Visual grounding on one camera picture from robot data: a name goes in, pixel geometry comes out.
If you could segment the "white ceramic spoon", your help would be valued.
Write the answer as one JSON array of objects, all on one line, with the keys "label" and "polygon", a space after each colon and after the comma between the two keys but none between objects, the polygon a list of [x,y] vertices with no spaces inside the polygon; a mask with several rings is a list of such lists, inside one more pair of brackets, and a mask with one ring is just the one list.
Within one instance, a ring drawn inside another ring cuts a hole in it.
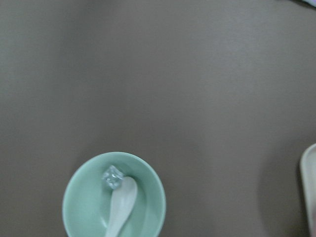
[{"label": "white ceramic spoon", "polygon": [[138,186],[132,177],[124,177],[120,186],[113,190],[106,237],[118,237],[129,218],[138,195]]}]

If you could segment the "cream rectangular tray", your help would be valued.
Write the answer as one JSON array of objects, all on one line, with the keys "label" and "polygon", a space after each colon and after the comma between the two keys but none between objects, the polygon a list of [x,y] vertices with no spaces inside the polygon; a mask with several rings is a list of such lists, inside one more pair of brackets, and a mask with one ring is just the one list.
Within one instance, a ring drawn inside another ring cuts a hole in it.
[{"label": "cream rectangular tray", "polygon": [[316,236],[316,145],[309,146],[300,159],[300,174],[311,237]]}]

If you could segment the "mint green bowl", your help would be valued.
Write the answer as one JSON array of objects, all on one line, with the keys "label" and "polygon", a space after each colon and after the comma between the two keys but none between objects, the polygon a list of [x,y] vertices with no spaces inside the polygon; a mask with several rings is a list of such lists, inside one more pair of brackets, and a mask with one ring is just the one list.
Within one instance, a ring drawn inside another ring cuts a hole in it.
[{"label": "mint green bowl", "polygon": [[166,197],[154,169],[141,158],[124,152],[97,155],[71,177],[63,197],[62,217],[69,237],[105,237],[113,190],[102,180],[114,165],[138,186],[134,208],[119,237],[157,237],[165,221]]}]

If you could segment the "single clear ice cube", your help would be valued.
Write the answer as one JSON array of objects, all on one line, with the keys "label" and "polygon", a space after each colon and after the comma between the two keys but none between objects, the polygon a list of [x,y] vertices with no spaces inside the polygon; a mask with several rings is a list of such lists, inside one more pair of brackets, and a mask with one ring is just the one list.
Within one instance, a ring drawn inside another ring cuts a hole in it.
[{"label": "single clear ice cube", "polygon": [[124,174],[114,165],[109,166],[102,176],[105,185],[112,190],[117,189],[121,185],[123,178]]}]

